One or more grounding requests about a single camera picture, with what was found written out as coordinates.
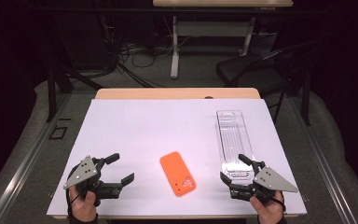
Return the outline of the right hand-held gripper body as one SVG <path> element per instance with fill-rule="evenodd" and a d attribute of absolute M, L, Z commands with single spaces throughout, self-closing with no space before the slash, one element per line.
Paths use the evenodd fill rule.
<path fill-rule="evenodd" d="M 249 202 L 256 197 L 261 203 L 274 201 L 276 191 L 298 192 L 298 188 L 263 162 L 251 162 L 255 177 L 247 186 L 229 184 L 230 196 Z"/>

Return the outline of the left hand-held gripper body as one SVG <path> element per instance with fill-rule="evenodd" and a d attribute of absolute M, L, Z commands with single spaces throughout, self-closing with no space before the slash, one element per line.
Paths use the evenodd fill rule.
<path fill-rule="evenodd" d="M 96 195 L 94 205 L 99 206 L 101 200 L 118 199 L 122 190 L 121 183 L 104 183 L 101 180 L 101 170 L 105 166 L 102 158 L 87 156 L 70 172 L 63 188 L 66 190 L 66 200 L 70 204 L 69 188 L 75 186 L 80 197 L 84 198 L 88 191 Z"/>

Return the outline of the person's right hand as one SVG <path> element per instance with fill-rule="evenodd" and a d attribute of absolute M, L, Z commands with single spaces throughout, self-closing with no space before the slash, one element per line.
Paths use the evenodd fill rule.
<path fill-rule="evenodd" d="M 287 224 L 283 215 L 283 196 L 280 191 L 275 192 L 274 201 L 262 204 L 256 197 L 252 197 L 250 204 L 257 212 L 259 224 Z"/>

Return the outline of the white-legged wooden desk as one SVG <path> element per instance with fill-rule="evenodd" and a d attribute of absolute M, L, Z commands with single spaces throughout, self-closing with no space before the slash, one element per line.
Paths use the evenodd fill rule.
<path fill-rule="evenodd" d="M 275 9 L 291 7 L 293 0 L 153 0 L 154 7 L 187 9 Z M 255 27 L 255 17 L 247 21 L 178 21 L 172 17 L 172 67 L 171 78 L 179 74 L 179 36 L 236 36 L 243 37 L 244 42 L 240 55 L 248 52 L 250 40 Z"/>

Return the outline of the black folding chair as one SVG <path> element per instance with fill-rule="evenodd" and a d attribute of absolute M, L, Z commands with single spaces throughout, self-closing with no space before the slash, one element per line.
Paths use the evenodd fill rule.
<path fill-rule="evenodd" d="M 215 71 L 227 88 L 255 88 L 261 98 L 279 93 L 273 122 L 277 121 L 282 100 L 299 73 L 300 66 L 309 58 L 313 41 L 275 49 L 267 54 L 246 55 L 219 62 Z"/>

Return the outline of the metal floor rail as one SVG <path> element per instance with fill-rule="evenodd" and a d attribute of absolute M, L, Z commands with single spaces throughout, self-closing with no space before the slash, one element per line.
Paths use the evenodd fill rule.
<path fill-rule="evenodd" d="M 348 201 L 343 194 L 342 188 L 338 184 L 337 179 L 334 177 L 316 136 L 314 135 L 311 127 L 307 125 L 302 118 L 300 102 L 297 98 L 289 98 L 288 102 L 290 103 L 299 125 L 306 136 L 312 152 L 312 157 L 317 164 L 321 177 L 340 216 L 342 224 L 358 224 L 352 210 L 349 207 Z"/>
<path fill-rule="evenodd" d="M 42 146 L 70 98 L 71 95 L 67 93 L 60 96 L 56 104 L 56 112 L 51 121 L 48 121 L 48 98 L 46 94 L 37 96 L 31 117 L 0 172 L 0 224 L 6 218 L 29 174 L 34 169 Z"/>

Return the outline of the orange phone case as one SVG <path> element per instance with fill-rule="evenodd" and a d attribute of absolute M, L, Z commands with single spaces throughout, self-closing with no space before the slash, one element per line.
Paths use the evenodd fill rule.
<path fill-rule="evenodd" d="M 196 188 L 196 181 L 179 152 L 162 156 L 159 162 L 176 196 L 183 196 Z"/>

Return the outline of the white table mat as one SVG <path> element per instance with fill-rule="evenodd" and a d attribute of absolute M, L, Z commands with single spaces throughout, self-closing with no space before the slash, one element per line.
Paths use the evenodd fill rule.
<path fill-rule="evenodd" d="M 101 217 L 128 219 L 240 218 L 253 207 L 231 198 L 220 179 L 217 112 L 241 112 L 255 159 L 264 161 L 289 182 L 295 180 L 266 103 L 256 99 L 94 100 L 79 131 L 65 169 L 86 156 L 119 154 L 102 169 L 104 182 L 133 174 L 116 200 L 104 200 Z M 196 187 L 173 193 L 160 158 L 177 151 L 194 176 Z"/>

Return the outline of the person's left hand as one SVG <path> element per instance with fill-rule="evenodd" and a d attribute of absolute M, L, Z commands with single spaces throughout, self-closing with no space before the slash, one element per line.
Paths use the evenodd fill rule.
<path fill-rule="evenodd" d="M 82 199 L 75 186 L 69 188 L 69 197 L 72 214 L 69 216 L 69 224 L 98 224 L 98 214 L 94 206 L 96 195 L 88 191 Z"/>

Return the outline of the clear plastic packaging box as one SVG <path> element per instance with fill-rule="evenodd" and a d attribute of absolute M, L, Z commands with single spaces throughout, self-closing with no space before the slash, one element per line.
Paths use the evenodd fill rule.
<path fill-rule="evenodd" d="M 255 158 L 242 113 L 240 110 L 219 110 L 216 116 L 221 171 L 231 180 L 251 180 L 252 166 L 239 159 L 240 154 L 251 161 Z"/>

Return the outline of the black metal stand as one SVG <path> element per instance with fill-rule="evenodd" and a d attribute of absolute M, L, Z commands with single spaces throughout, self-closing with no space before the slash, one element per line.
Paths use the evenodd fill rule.
<path fill-rule="evenodd" d="M 51 122 L 55 117 L 58 109 L 57 97 L 56 97 L 56 87 L 64 94 L 69 94 L 74 90 L 74 87 L 70 81 L 70 78 L 73 77 L 80 82 L 92 87 L 94 90 L 99 90 L 103 86 L 92 81 L 91 79 L 84 77 L 78 72 L 70 69 L 69 67 L 56 63 L 52 65 L 48 70 L 48 118 L 47 122 Z"/>

